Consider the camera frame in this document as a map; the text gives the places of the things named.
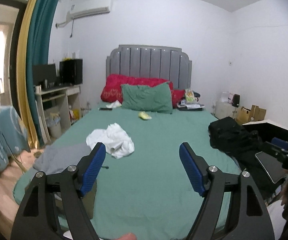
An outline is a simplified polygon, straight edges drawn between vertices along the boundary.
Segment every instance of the red pillow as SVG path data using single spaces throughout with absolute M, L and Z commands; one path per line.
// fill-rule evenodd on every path
M 113 103 L 116 100 L 122 103 L 122 84 L 129 84 L 133 86 L 147 85 L 149 87 L 155 87 L 165 82 L 168 82 L 170 90 L 172 91 L 173 83 L 163 78 L 136 78 L 119 74 L 111 74 L 106 78 L 106 85 L 102 91 L 101 99 L 102 101 L 109 103 Z
M 176 108 L 177 103 L 179 103 L 184 97 L 185 90 L 174 89 L 172 90 L 171 94 L 172 94 L 172 106 L 173 108 Z

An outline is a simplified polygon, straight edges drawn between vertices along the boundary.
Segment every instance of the blue tablecloth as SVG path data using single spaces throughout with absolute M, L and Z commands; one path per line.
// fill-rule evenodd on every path
M 22 150 L 30 151 L 27 130 L 12 106 L 0 107 L 0 171 L 9 163 L 8 157 Z

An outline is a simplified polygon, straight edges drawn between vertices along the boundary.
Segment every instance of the trash can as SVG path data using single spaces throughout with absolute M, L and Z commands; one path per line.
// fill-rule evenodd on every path
M 50 130 L 51 136 L 55 139 L 60 138 L 62 135 L 60 119 L 58 114 L 51 114 L 51 116 L 46 119 L 46 125 Z

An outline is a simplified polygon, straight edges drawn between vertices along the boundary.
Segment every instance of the gray tufted headboard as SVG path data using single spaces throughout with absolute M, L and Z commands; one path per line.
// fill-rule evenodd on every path
M 164 78 L 172 81 L 176 89 L 190 88 L 191 72 L 192 61 L 179 48 L 119 45 L 106 59 L 106 76 Z

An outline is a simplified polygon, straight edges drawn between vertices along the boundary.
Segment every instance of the black speaker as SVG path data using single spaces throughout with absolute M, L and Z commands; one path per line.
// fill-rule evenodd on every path
M 234 94 L 232 99 L 232 106 L 238 107 L 240 105 L 240 95 Z
M 79 85 L 83 83 L 83 60 L 70 59 L 60 62 L 60 77 L 63 84 Z

